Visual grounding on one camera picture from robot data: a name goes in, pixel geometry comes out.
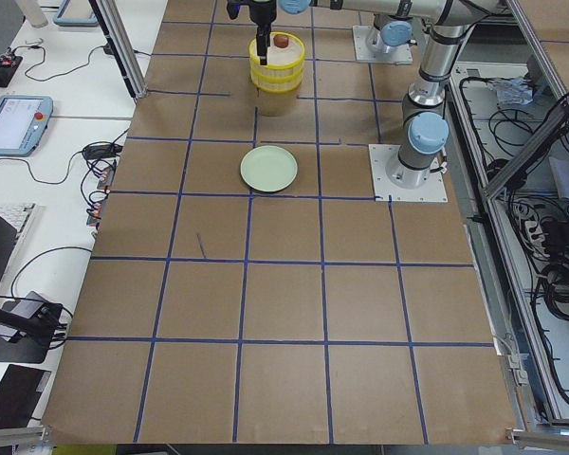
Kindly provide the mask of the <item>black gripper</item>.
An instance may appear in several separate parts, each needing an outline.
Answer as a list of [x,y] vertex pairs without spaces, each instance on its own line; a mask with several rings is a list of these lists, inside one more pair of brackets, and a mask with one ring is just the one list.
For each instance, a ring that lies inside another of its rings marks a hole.
[[276,0],[250,0],[249,18],[257,27],[257,56],[260,65],[267,65],[267,51],[270,47],[270,25],[277,17]]

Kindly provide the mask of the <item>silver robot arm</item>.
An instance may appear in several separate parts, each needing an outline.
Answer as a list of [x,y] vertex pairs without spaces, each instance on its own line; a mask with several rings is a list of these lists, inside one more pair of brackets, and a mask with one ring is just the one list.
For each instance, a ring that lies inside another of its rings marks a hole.
[[445,146],[450,128],[442,105],[445,85],[468,32],[480,21],[505,10],[504,1],[280,1],[279,7],[298,14],[310,7],[372,12],[396,19],[420,17],[431,22],[416,80],[403,99],[405,139],[386,165],[388,178],[399,188],[414,190],[430,173],[434,157]]

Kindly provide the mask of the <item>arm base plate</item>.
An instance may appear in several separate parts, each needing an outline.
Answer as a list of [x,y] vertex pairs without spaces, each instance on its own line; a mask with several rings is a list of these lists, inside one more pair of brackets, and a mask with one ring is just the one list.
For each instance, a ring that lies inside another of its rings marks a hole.
[[408,22],[393,21],[381,29],[353,26],[352,33],[358,62],[394,65],[413,62],[409,46],[413,32]]
[[369,162],[374,198],[378,202],[447,203],[438,158],[425,170],[411,170],[398,160],[400,146],[370,144]]

